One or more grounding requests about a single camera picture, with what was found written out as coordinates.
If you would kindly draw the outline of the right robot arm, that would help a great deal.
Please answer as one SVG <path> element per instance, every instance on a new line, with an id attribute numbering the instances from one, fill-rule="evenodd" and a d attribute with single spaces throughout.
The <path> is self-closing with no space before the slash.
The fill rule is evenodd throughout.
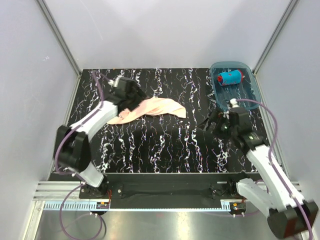
<path id="1" fill-rule="evenodd" d="M 266 217 L 270 230 L 279 239 L 303 231 L 308 231 L 309 237 L 313 237 L 312 227 L 319 211 L 318 205 L 313 200 L 306 200 L 288 179 L 266 138 L 253 130 L 245 108 L 232 107 L 226 113 L 214 109 L 197 127 L 215 137 L 231 139 L 257 169 L 267 189 L 257 186 L 248 174 L 237 173 L 229 178 L 221 191 L 213 189 L 213 194 L 250 201 Z"/>

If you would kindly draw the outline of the red blue patterned towel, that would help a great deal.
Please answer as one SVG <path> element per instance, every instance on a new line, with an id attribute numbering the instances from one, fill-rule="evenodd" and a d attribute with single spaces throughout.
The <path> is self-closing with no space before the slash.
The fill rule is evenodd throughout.
<path id="1" fill-rule="evenodd" d="M 237 85 L 243 81 L 244 74 L 236 69 L 230 72 L 222 72 L 217 76 L 217 81 L 221 86 Z"/>

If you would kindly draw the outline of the pink towel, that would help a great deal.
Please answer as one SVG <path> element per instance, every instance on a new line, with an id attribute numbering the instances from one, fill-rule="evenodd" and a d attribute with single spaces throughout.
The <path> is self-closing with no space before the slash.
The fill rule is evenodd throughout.
<path id="1" fill-rule="evenodd" d="M 108 121 L 107 124 L 122 125 L 137 120 L 144 115 L 159 116 L 165 114 L 170 114 L 182 119 L 187 117 L 186 108 L 177 101 L 170 98 L 152 97 L 150 99 L 143 100 L 139 106 L 132 111 L 126 108 L 121 111 L 118 116 Z"/>

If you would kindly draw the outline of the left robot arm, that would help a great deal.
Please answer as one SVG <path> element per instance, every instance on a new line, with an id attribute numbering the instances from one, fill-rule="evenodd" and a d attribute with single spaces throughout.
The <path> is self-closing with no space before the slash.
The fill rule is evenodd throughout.
<path id="1" fill-rule="evenodd" d="M 100 84 L 97 85 L 100 102 L 78 122 L 61 125 L 56 132 L 53 160 L 55 170 L 64 175 L 59 168 L 66 168 L 82 183 L 90 186 L 90 192 L 97 198 L 108 193 L 106 177 L 96 169 L 92 162 L 91 140 L 107 122 L 117 117 L 123 110 L 134 111 L 147 95 L 134 79 L 117 76 L 111 82 L 111 91 L 104 94 Z"/>

